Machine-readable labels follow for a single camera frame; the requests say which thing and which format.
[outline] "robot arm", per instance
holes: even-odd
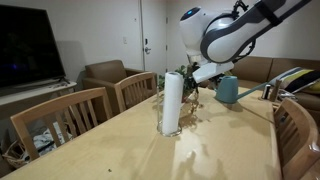
[[[232,69],[233,62],[256,38],[280,24],[311,0],[260,0],[239,18],[237,13],[211,13],[196,7],[180,20],[180,30],[197,83]]]

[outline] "paper towel roll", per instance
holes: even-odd
[[[165,74],[162,133],[178,131],[178,122],[183,91],[183,77],[177,72]]]

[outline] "armchair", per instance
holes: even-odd
[[[105,87],[109,96],[113,115],[120,113],[115,92],[115,84],[129,76],[145,71],[125,68],[121,60],[112,60],[85,66],[87,77],[82,80],[84,89]],[[97,112],[97,118],[106,119]]]

